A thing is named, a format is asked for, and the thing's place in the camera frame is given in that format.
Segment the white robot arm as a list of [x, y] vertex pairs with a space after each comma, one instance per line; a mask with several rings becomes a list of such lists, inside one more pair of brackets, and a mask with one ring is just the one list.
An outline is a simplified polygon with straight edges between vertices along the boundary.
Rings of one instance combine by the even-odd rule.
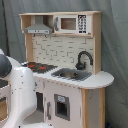
[[33, 72], [15, 59], [6, 56], [1, 49], [0, 79], [8, 81], [11, 86], [11, 110], [2, 128], [54, 128], [52, 124], [44, 122], [23, 124], [25, 118], [37, 108]]

